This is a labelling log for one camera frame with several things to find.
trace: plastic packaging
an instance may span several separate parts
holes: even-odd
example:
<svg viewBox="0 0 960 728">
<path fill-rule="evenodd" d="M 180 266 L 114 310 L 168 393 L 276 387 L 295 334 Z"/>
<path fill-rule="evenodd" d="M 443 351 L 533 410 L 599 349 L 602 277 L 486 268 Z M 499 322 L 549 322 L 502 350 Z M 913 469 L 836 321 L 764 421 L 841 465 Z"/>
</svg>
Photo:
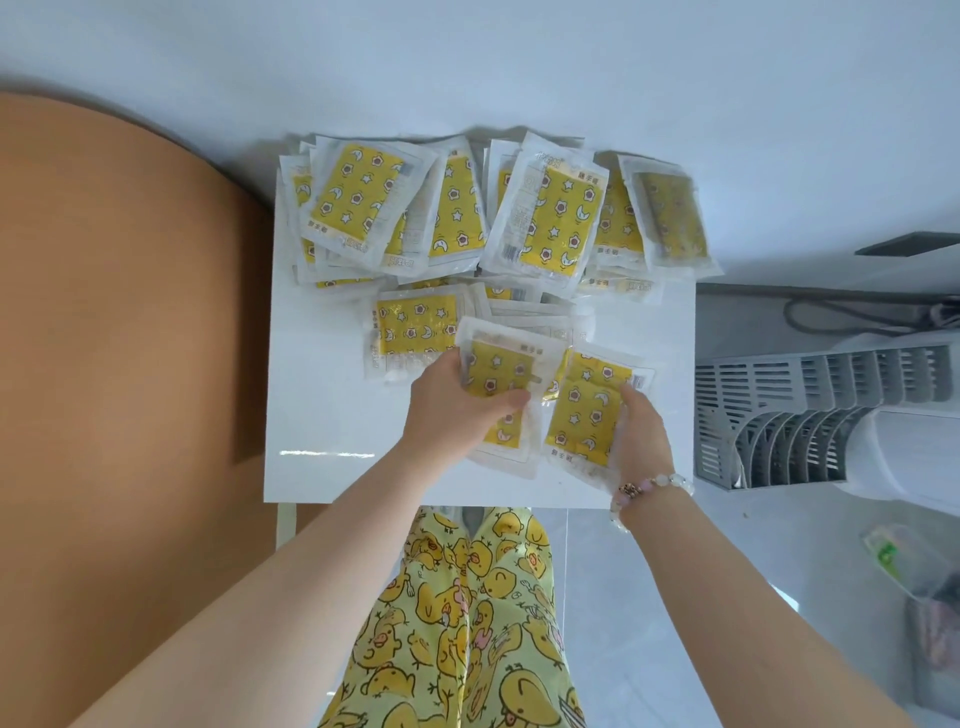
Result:
<svg viewBox="0 0 960 728">
<path fill-rule="evenodd" d="M 610 180 L 600 210 L 600 224 L 597 226 L 597 239 L 593 244 L 590 264 L 598 268 L 615 265 L 627 271 L 645 273 L 647 261 L 643 252 L 643 235 L 616 155 L 597 155 L 597 162 L 610 170 Z"/>
<path fill-rule="evenodd" d="M 543 286 L 534 279 L 519 279 L 513 276 L 482 276 L 477 279 L 487 288 L 487 298 L 500 301 L 525 301 L 539 303 Z"/>
<path fill-rule="evenodd" d="M 328 297 L 334 298 L 359 298 L 363 295 L 375 293 L 380 288 L 388 285 L 389 281 L 382 276 L 371 276 L 368 272 L 359 268 L 333 268 L 329 266 L 325 259 L 325 251 L 320 255 L 314 255 L 314 245 L 308 240 L 300 238 L 296 229 L 291 229 L 292 224 L 297 223 L 296 214 L 290 214 L 288 205 L 295 205 L 298 199 L 301 199 L 308 190 L 303 189 L 309 182 L 305 182 L 302 177 L 294 174 L 302 170 L 302 166 L 296 162 L 287 163 L 287 172 L 290 174 L 288 179 L 290 184 L 284 184 L 283 180 L 283 160 L 281 158 L 280 169 L 276 173 L 276 199 L 274 209 L 274 244 L 279 245 L 282 250 L 288 252 L 288 256 L 293 265 L 294 280 L 298 285 L 316 285 L 324 292 L 331 288 L 330 283 L 338 287 L 337 294 L 333 296 L 328 292 Z M 362 288 L 350 288 L 351 293 L 347 293 L 346 286 L 354 283 L 372 283 Z"/>
<path fill-rule="evenodd" d="M 428 265 L 405 282 L 472 273 L 490 230 L 483 211 L 473 152 L 465 136 L 422 145 L 439 155 L 441 189 L 434 213 Z"/>
<path fill-rule="evenodd" d="M 643 235 L 647 267 L 720 276 L 710 257 L 696 185 L 676 164 L 620 155 L 620 173 Z"/>
<path fill-rule="evenodd" d="M 557 406 L 543 444 L 549 462 L 590 485 L 618 485 L 616 453 L 624 382 L 647 392 L 654 370 L 633 356 L 591 344 L 576 347 L 560 385 Z"/>
<path fill-rule="evenodd" d="M 489 321 L 465 318 L 456 345 L 463 360 L 464 386 L 477 397 L 526 389 L 530 402 L 491 428 L 469 455 L 480 465 L 533 478 L 540 462 L 540 407 L 537 402 L 564 355 L 564 342 Z"/>
<path fill-rule="evenodd" d="M 313 187 L 300 211 L 303 237 L 376 270 L 436 154 L 399 141 L 335 140 L 311 153 Z"/>
<path fill-rule="evenodd" d="M 540 279 L 549 293 L 572 298 L 593 247 L 609 176 L 585 153 L 528 132 L 481 267 Z"/>
<path fill-rule="evenodd" d="M 952 572 L 937 549 L 902 523 L 875 526 L 860 540 L 876 565 L 915 599 L 936 595 Z"/>
<path fill-rule="evenodd" d="M 660 305 L 663 301 L 664 286 L 663 280 L 644 278 L 641 274 L 589 267 L 577 285 L 577 296 L 617 297 L 648 305 Z"/>
<path fill-rule="evenodd" d="M 586 332 L 578 331 L 571 316 L 494 316 L 493 321 L 501 326 L 520 328 L 540 336 L 564 342 L 566 350 L 557 371 L 550 377 L 550 386 L 543 393 L 543 401 L 552 401 L 560 392 L 560 382 L 564 378 L 566 366 L 570 360 L 573 346 L 580 341 L 586 341 Z"/>
<path fill-rule="evenodd" d="M 462 283 L 381 293 L 372 306 L 366 377 L 418 375 L 454 346 L 460 321 L 474 314 L 473 297 Z"/>
<path fill-rule="evenodd" d="M 520 144 L 506 139 L 493 139 L 487 152 L 487 163 L 484 165 L 484 199 L 487 201 L 487 220 L 493 226 L 496 212 L 507 192 L 507 184 L 514 173 L 516 155 L 520 152 Z"/>
</svg>

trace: yellow patch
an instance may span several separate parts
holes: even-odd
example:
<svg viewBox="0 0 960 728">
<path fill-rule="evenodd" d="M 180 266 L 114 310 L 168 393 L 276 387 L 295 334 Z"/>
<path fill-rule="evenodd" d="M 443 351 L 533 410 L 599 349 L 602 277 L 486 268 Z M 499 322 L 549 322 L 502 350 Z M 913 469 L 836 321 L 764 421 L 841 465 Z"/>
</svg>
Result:
<svg viewBox="0 0 960 728">
<path fill-rule="evenodd" d="M 620 172 L 612 170 L 607 183 L 607 195 L 600 210 L 596 245 L 643 253 L 643 236 L 636 224 L 634 206 L 627 194 Z"/>
<path fill-rule="evenodd" d="M 350 144 L 341 153 L 324 192 L 310 212 L 318 228 L 363 242 L 380 206 L 394 188 L 403 159 L 374 147 Z"/>
<path fill-rule="evenodd" d="M 394 228 L 394 234 L 390 238 L 390 242 L 387 243 L 387 250 L 384 251 L 385 255 L 403 255 L 403 232 L 407 227 L 407 213 L 406 211 L 400 215 L 400 219 L 396 221 L 396 227 Z"/>
<path fill-rule="evenodd" d="M 574 354 L 560 387 L 546 444 L 606 466 L 622 402 L 619 386 L 632 377 L 627 367 Z"/>
<path fill-rule="evenodd" d="M 693 199 L 693 180 L 656 172 L 641 172 L 637 176 L 667 256 L 707 257 L 707 236 Z"/>
<path fill-rule="evenodd" d="M 467 391 L 475 397 L 492 397 L 510 389 L 526 389 L 533 365 L 534 357 L 529 354 L 475 341 L 468 358 Z M 521 419 L 514 413 L 497 420 L 484 442 L 519 448 Z"/>
<path fill-rule="evenodd" d="M 437 353 L 457 337 L 457 297 L 423 296 L 376 302 L 380 353 Z"/>
<path fill-rule="evenodd" d="M 478 250 L 486 244 L 471 165 L 463 154 L 454 153 L 446 160 L 430 257 Z"/>
<path fill-rule="evenodd" d="M 600 198 L 597 184 L 547 169 L 520 261 L 572 276 L 600 209 Z"/>
</svg>

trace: forearm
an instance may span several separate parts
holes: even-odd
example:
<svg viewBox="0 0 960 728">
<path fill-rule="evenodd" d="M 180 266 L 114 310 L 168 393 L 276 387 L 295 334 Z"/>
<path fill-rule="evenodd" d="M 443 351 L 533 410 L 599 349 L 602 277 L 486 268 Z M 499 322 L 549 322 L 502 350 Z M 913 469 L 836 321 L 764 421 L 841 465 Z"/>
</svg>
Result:
<svg viewBox="0 0 960 728">
<path fill-rule="evenodd" d="M 307 725 L 439 474 L 391 450 L 77 725 Z"/>
<path fill-rule="evenodd" d="M 913 723 L 780 598 L 680 488 L 623 511 L 727 728 Z"/>
</svg>

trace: white wall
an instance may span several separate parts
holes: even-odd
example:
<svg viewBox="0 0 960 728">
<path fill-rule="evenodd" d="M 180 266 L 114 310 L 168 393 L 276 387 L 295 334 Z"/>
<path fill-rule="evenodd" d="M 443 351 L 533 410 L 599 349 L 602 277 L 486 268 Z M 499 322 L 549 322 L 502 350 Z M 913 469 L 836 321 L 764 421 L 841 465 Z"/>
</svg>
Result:
<svg viewBox="0 0 960 728">
<path fill-rule="evenodd" d="M 4 5 L 0 85 L 120 109 L 266 195 L 295 135 L 523 124 L 688 166 L 730 281 L 956 285 L 960 254 L 883 281 L 848 256 L 960 230 L 950 0 Z"/>
</svg>

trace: cartoon duck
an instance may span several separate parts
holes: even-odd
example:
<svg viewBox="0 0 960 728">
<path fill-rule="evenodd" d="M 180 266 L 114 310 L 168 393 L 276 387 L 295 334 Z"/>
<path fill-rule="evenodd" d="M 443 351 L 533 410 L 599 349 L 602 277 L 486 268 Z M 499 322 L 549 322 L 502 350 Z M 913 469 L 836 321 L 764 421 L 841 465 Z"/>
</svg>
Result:
<svg viewBox="0 0 960 728">
<path fill-rule="evenodd" d="M 546 687 L 528 669 L 508 672 L 500 682 L 503 719 L 496 728 L 528 728 L 557 725 L 561 716 L 550 704 Z"/>
<path fill-rule="evenodd" d="M 399 607 L 390 606 L 387 608 L 387 611 L 383 613 L 383 617 L 377 620 L 374 632 L 379 634 L 387 627 L 396 627 L 400 624 L 406 623 L 407 616 L 404 614 L 403 610 Z"/>
<path fill-rule="evenodd" d="M 546 536 L 546 531 L 543 530 L 543 526 L 533 516 L 531 516 L 530 521 L 527 522 L 526 539 L 528 544 L 550 546 L 550 540 Z"/>
<path fill-rule="evenodd" d="M 490 573 L 490 566 L 493 563 L 493 554 L 490 548 L 482 541 L 474 541 L 470 544 L 467 556 L 467 567 L 481 579 Z"/>
<path fill-rule="evenodd" d="M 417 630 L 410 633 L 407 644 L 410 645 L 410 654 L 414 658 L 416 669 L 420 669 L 421 665 L 433 667 L 433 653 L 430 651 L 430 643 L 417 634 Z"/>
<path fill-rule="evenodd" d="M 377 669 L 393 660 L 401 647 L 403 643 L 396 638 L 393 626 L 387 626 L 369 640 L 358 642 L 353 648 L 353 659 L 363 669 Z"/>
<path fill-rule="evenodd" d="M 523 622 L 523 629 L 533 638 L 534 647 L 537 648 L 537 651 L 547 660 L 552 661 L 554 667 L 563 669 L 564 656 L 561 654 L 560 649 L 553 644 L 553 640 L 551 639 L 553 630 L 550 628 L 550 623 L 546 619 L 536 618 L 531 615 Z"/>
<path fill-rule="evenodd" d="M 500 517 L 493 524 L 493 533 L 498 539 L 503 538 L 503 534 L 512 533 L 519 536 L 523 530 L 523 523 L 520 522 L 520 516 L 513 511 L 506 511 L 500 514 Z"/>
<path fill-rule="evenodd" d="M 444 675 L 457 677 L 460 674 L 458 666 L 467 663 L 467 626 L 460 629 L 446 628 L 437 642 L 437 669 Z"/>
<path fill-rule="evenodd" d="M 546 595 L 546 591 L 543 590 L 543 587 L 539 583 L 535 582 L 531 584 L 526 579 L 520 583 L 527 588 L 527 591 L 534 596 L 534 599 L 537 600 L 537 603 L 543 607 L 543 609 L 550 614 L 554 614 L 556 608 L 554 607 L 553 601 Z"/>
<path fill-rule="evenodd" d="M 360 693 L 379 697 L 384 692 L 391 692 L 394 695 L 413 698 L 416 684 L 417 679 L 413 675 L 406 674 L 399 667 L 385 665 L 377 670 L 369 681 L 360 686 Z"/>
<path fill-rule="evenodd" d="M 490 652 L 487 653 L 487 663 L 481 666 L 480 673 L 476 682 L 473 684 L 472 694 L 468 693 L 467 718 L 471 722 L 476 721 L 483 713 L 484 704 L 487 702 L 487 695 L 493 686 L 493 676 L 496 673 L 497 665 L 506 655 L 520 649 L 523 642 L 523 630 L 519 624 L 511 624 L 504 628 L 490 644 Z"/>
<path fill-rule="evenodd" d="M 518 557 L 516 565 L 527 573 L 532 573 L 537 579 L 546 572 L 546 562 L 540 558 L 540 553 L 535 548 L 528 549 L 526 554 Z"/>
<path fill-rule="evenodd" d="M 407 589 L 407 596 L 413 596 L 414 588 L 409 581 L 410 574 L 407 573 L 406 566 L 401 566 L 400 573 L 396 575 L 396 579 L 391 581 L 380 594 L 380 601 L 389 604 L 403 593 L 404 587 Z"/>
<path fill-rule="evenodd" d="M 487 649 L 487 644 L 493 637 L 493 602 L 484 599 L 476 608 L 476 616 L 473 618 L 473 646 L 476 652 L 482 652 Z"/>
<path fill-rule="evenodd" d="M 516 587 L 516 574 L 503 567 L 495 567 L 490 570 L 483 580 L 483 587 L 480 592 L 490 595 L 494 599 L 502 599 L 511 594 Z"/>
<path fill-rule="evenodd" d="M 417 590 L 417 616 L 426 624 L 441 623 L 446 627 L 457 627 L 469 606 L 470 590 L 460 585 L 460 579 L 453 580 L 453 586 L 433 594 L 426 582 Z"/>
<path fill-rule="evenodd" d="M 564 714 L 570 728 L 587 728 L 584 710 L 580 707 L 580 699 L 573 688 L 566 692 L 566 700 L 560 699 L 560 712 Z"/>
<path fill-rule="evenodd" d="M 430 716 L 420 720 L 410 703 L 399 703 L 383 719 L 383 728 L 445 728 L 446 717 Z"/>
<path fill-rule="evenodd" d="M 364 728 L 365 725 L 367 725 L 366 713 L 336 713 L 317 728 Z"/>
<path fill-rule="evenodd" d="M 516 541 L 511 541 L 510 539 L 504 539 L 496 547 L 496 560 L 499 561 L 504 557 L 504 555 L 508 551 L 513 551 L 517 546 L 519 546 L 519 543 L 517 543 Z"/>
<path fill-rule="evenodd" d="M 447 533 L 453 533 L 457 529 L 457 524 L 446 516 L 441 516 L 439 513 L 435 513 L 433 514 L 433 517 L 437 520 L 437 523 L 444 527 L 444 531 Z"/>
</svg>

